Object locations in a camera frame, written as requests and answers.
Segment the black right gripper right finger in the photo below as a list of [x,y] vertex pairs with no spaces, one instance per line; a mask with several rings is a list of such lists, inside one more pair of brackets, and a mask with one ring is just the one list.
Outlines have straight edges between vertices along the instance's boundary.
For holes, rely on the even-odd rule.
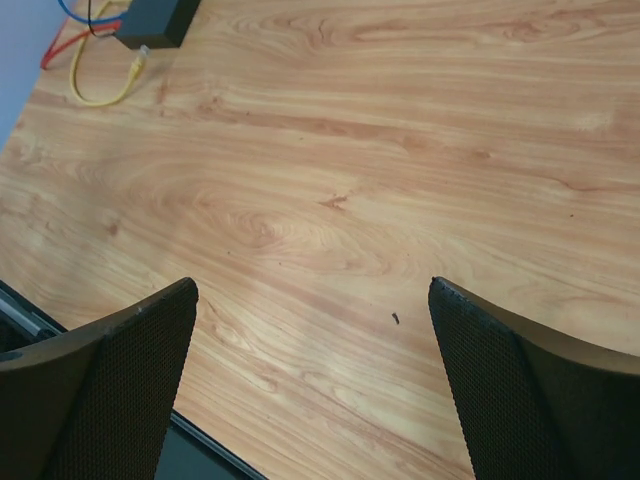
[[443,277],[428,306],[475,478],[638,478],[638,357]]

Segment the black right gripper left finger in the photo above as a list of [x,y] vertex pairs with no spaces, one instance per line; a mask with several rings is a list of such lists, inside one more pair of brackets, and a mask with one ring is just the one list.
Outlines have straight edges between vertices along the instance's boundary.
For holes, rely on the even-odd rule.
[[151,479],[196,320],[183,278],[1,355],[4,479]]

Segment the black TP-Link network switch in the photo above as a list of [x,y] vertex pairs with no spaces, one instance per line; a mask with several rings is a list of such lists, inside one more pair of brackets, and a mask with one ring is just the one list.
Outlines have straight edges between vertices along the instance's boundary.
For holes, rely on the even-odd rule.
[[180,48],[200,0],[134,0],[115,33],[130,50]]

